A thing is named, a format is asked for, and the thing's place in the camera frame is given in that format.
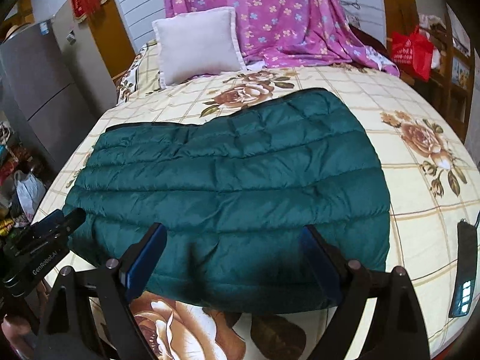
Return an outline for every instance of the green down jacket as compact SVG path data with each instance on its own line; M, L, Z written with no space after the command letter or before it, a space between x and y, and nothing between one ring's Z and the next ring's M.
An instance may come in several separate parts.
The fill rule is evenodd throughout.
M299 249L315 224L346 258L384 270L390 196L365 130L332 93L291 93L204 125L140 123L102 134L64 211L70 247L99 266L153 222L168 229L147 290L224 311L330 306Z

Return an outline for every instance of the purple blanket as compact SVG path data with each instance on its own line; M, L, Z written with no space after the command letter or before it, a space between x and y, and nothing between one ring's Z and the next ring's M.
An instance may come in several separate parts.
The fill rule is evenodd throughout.
M398 76L397 67L351 32L339 0L165 0L166 16L235 7L245 62L268 68L358 62Z

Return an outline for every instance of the floral bedsheet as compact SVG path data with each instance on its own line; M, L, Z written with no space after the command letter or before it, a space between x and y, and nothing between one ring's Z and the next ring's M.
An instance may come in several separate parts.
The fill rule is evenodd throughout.
M405 266L425 319L432 355L447 346L467 317L448 318L457 270L457 223L474 223L480 210L480 174L465 147L441 116L407 84L373 69L292 67L201 77L158 88L157 48L139 57L136 88L108 110L65 164L35 216L61 208L99 135L112 125L169 121L202 124L243 107L305 88L337 95L365 128L382 163L391 195L387 270ZM59 269L91 268L70 253ZM473 291L473 306L479 296ZM367 303L348 359L359 355L375 300ZM92 299L95 320L104 323ZM334 310L279 316L225 313L144 293L131 305L143 334L160 359L305 359Z

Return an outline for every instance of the straw hat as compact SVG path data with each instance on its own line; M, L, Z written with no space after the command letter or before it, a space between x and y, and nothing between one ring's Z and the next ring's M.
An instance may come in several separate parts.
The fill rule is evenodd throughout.
M29 24L29 23L24 23L24 24L22 24L22 25L20 25L20 26L17 26L16 24L14 24L13 26L11 26L11 28L7 31L7 35L5 36L5 40L7 40L8 38L10 38L10 37L13 35L13 33L14 33L15 31L17 31L19 28L21 28L21 27L23 27L23 26L25 26L25 25L27 25L27 24Z

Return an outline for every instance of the sticker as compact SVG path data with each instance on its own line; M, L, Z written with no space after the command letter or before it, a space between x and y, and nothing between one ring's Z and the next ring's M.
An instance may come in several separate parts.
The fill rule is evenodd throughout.
M49 25L47 24L46 21L42 21L40 23L40 32L42 33L42 35L47 35L50 32Z
M77 38L75 37L75 32L74 32L74 30L71 30L71 31L68 33L68 35L67 35L67 41L68 41L68 43L70 44L70 46L77 41Z

